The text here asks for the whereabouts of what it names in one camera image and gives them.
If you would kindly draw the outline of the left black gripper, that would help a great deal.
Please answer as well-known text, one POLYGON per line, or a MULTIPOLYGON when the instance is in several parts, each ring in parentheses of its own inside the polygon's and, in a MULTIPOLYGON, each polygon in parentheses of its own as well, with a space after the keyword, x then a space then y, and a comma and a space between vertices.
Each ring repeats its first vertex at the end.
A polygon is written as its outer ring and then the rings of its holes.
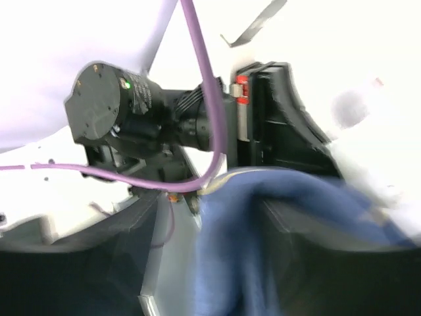
POLYGON ((239 69, 226 102, 227 164, 284 167, 341 178, 328 137, 306 111, 289 63, 252 63, 239 69))

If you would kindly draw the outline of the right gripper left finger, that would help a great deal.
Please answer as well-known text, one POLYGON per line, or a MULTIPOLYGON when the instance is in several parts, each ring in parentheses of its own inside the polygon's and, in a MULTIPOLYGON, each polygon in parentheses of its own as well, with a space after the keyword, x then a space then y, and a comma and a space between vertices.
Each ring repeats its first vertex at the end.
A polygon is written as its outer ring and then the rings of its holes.
POLYGON ((141 315, 158 193, 45 243, 41 221, 1 237, 2 315, 141 315))

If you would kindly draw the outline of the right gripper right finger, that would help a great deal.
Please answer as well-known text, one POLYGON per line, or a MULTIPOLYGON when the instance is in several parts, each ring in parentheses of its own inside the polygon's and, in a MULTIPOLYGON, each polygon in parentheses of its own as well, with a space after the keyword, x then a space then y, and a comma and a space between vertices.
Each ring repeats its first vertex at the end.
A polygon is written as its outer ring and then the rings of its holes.
POLYGON ((361 242, 280 201, 260 210, 282 315, 420 314, 420 248, 361 242))

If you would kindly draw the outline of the white pillow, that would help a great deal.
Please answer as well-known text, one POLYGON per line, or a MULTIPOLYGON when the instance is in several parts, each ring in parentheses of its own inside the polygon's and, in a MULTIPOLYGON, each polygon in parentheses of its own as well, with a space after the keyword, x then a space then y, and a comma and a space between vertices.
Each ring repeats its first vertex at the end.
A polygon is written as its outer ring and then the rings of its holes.
POLYGON ((420 137, 387 98, 383 82, 369 79, 332 102, 328 148, 345 180, 373 202, 373 219, 391 221, 420 243, 420 137))

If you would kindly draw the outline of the blue-grey pillowcase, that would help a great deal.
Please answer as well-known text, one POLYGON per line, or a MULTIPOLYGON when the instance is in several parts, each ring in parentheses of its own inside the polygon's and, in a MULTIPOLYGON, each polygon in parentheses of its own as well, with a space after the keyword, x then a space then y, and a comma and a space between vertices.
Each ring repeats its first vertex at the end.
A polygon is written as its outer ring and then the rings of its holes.
POLYGON ((420 314, 420 241, 339 180, 236 169, 201 218, 194 315, 420 314))

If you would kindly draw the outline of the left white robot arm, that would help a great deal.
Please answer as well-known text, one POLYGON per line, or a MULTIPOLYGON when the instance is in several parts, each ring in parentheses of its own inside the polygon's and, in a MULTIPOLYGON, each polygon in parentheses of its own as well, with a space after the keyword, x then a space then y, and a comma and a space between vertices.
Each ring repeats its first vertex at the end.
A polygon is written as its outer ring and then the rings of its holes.
MULTIPOLYGON (((288 63, 251 63, 223 93, 228 168, 284 167, 340 177, 295 90, 288 63)), ((211 124, 203 89, 165 90, 148 77, 94 63, 83 69, 64 105, 70 125, 47 139, 1 155, 2 170, 87 165, 107 173, 179 183, 194 193, 200 178, 184 147, 209 152, 211 124)))

